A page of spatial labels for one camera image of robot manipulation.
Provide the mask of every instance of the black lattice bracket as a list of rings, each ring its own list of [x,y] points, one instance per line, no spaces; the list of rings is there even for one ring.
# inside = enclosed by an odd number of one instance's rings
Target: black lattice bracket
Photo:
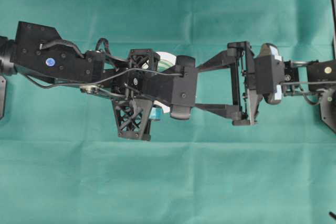
[[[153,102],[144,99],[112,101],[118,136],[150,141],[149,115]]]

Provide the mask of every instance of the robotic arm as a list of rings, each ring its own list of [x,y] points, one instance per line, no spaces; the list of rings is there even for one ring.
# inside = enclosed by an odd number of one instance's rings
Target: robotic arm
[[[95,50],[83,54],[55,28],[26,22],[18,23],[15,40],[0,37],[1,74],[20,73],[40,88],[74,87],[111,100],[119,137],[149,141],[151,123],[161,113],[157,104],[168,106],[170,116],[178,120],[189,119],[196,107],[231,119],[233,125],[254,125],[262,99],[278,104],[282,97],[293,95],[319,105],[321,119],[336,132],[336,60],[284,62],[272,44],[263,44],[254,57],[249,42],[244,41],[229,43],[227,50],[198,67],[194,58],[177,56],[174,66],[158,72],[159,61],[160,55],[152,49],[132,49],[127,59],[117,58],[104,38]],[[105,69],[105,64],[112,69]],[[308,82],[299,80],[303,67]],[[195,103],[198,74],[218,69],[230,69],[232,104]],[[244,78],[242,95],[239,76]],[[301,84],[309,84],[309,91]],[[5,90],[6,80],[0,76],[0,117],[4,116]]]

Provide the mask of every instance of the teal background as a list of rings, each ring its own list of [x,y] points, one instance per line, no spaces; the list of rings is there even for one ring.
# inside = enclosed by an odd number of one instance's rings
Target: teal background
[[[330,0],[0,0],[0,12],[0,35],[44,24],[82,51],[106,37],[123,58],[153,48],[198,64],[249,40],[285,60],[332,59]],[[253,127],[165,115],[148,143],[117,138],[107,100],[7,80],[0,223],[334,223],[335,134],[302,98],[263,102]],[[228,71],[200,75],[197,102],[230,98]]]

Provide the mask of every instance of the bolt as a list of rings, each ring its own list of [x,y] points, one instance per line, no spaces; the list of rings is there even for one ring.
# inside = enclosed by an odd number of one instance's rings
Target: bolt
[[[326,74],[331,73],[331,72],[332,72],[331,67],[326,67],[326,68],[324,69],[324,72],[325,72]]]
[[[285,75],[285,81],[290,81],[291,76],[289,74]]]

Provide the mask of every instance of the cable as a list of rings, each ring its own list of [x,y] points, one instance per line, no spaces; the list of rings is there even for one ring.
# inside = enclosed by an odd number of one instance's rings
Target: cable
[[[24,77],[26,77],[30,82],[32,82],[33,84],[35,84],[36,86],[39,86],[40,88],[43,88],[43,89],[51,89],[51,88],[54,88],[54,87],[57,87],[57,86],[81,86],[81,85],[96,85],[96,84],[100,84],[102,82],[105,82],[105,81],[109,81],[109,80],[112,80],[118,76],[121,76],[125,73],[128,73],[128,72],[131,72],[131,71],[143,71],[143,72],[149,72],[149,73],[155,73],[155,74],[159,74],[159,75],[162,75],[162,76],[182,76],[181,73],[162,73],[162,72],[157,72],[157,71],[154,71],[154,70],[149,70],[149,69],[142,69],[142,68],[130,68],[130,69],[127,69],[121,73],[117,73],[115,74],[114,76],[110,76],[110,77],[107,77],[105,79],[102,79],[102,80],[99,80],[99,81],[95,81],[95,82],[88,82],[88,83],[85,83],[85,82],[61,82],[61,83],[57,83],[57,84],[52,84],[52,85],[49,85],[49,86],[44,86],[44,85],[41,85],[39,84],[38,82],[34,81],[31,77],[29,77],[28,75],[26,74],[22,74]]]
[[[123,97],[125,97],[125,95],[123,95],[123,94],[112,93],[112,92],[110,92],[110,91],[107,91],[107,90],[105,90],[105,89],[102,89],[101,87],[97,87],[97,89],[98,89],[99,91],[102,91],[102,92],[104,92],[104,93],[106,93],[106,94],[112,96],[112,97],[119,97],[119,98],[123,98]]]
[[[55,39],[51,42],[45,43],[45,44],[40,44],[40,50],[48,49],[50,47],[56,46],[56,45],[62,45],[66,47],[71,47],[75,50],[75,52],[84,59],[84,56],[80,52],[79,48],[75,43],[72,43],[71,41],[64,40],[64,39]]]
[[[104,49],[105,49],[105,52],[108,53],[109,55],[112,55],[111,52],[110,52],[110,46],[109,46],[109,41],[105,38],[100,38],[98,41],[97,41],[97,44],[96,44],[96,51],[99,50],[99,47],[101,44],[104,44]]]
[[[299,89],[301,90],[301,92],[304,92],[304,89],[301,87],[301,85],[299,85]],[[319,97],[319,100],[317,102],[312,102],[311,100],[308,99],[307,95],[302,93],[302,96],[303,98],[305,99],[305,101],[309,104],[309,105],[312,105],[312,106],[315,106],[315,105],[319,105],[322,101],[322,96],[321,95],[318,95]]]
[[[308,84],[308,85],[336,84],[336,81],[294,81],[294,82],[283,82],[280,85],[289,86],[289,85],[300,85],[300,84]]]

